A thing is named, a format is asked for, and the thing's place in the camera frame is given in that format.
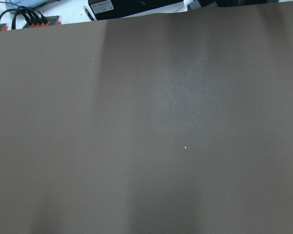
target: white surface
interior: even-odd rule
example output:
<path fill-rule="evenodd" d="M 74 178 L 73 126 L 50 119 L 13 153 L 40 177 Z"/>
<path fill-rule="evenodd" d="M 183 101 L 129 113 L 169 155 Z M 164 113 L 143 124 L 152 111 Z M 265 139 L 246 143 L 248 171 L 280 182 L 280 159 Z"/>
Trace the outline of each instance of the white surface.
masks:
<path fill-rule="evenodd" d="M 151 13 L 171 13 L 171 12 L 182 12 L 187 10 L 187 4 L 192 2 L 192 0 L 184 0 L 183 3 L 177 3 L 166 7 L 157 8 L 148 12 L 143 12 L 136 14 L 135 16 L 141 16 L 145 14 Z M 78 22 L 87 22 L 90 21 L 88 16 L 84 11 L 84 6 L 86 6 L 89 12 L 92 14 L 92 11 L 88 5 L 88 0 L 61 0 L 57 2 L 53 2 L 38 9 L 45 15 L 45 16 L 60 16 L 60 20 L 62 24 L 67 23 L 78 23 Z M 0 3 L 0 14 L 6 10 L 5 4 Z M 6 13 L 2 19 L 1 23 L 7 23 L 8 29 L 11 29 L 13 15 L 10 13 Z M 26 21 L 23 19 L 22 16 L 18 16 L 16 21 L 16 28 L 23 28 L 26 24 Z"/>

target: sticker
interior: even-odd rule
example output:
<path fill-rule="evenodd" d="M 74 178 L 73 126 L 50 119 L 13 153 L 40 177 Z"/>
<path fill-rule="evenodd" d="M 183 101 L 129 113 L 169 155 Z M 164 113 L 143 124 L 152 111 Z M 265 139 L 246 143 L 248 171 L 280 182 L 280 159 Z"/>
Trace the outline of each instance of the sticker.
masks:
<path fill-rule="evenodd" d="M 98 3 L 94 3 L 91 5 L 91 8 L 95 14 L 114 10 L 111 0 L 105 0 Z"/>

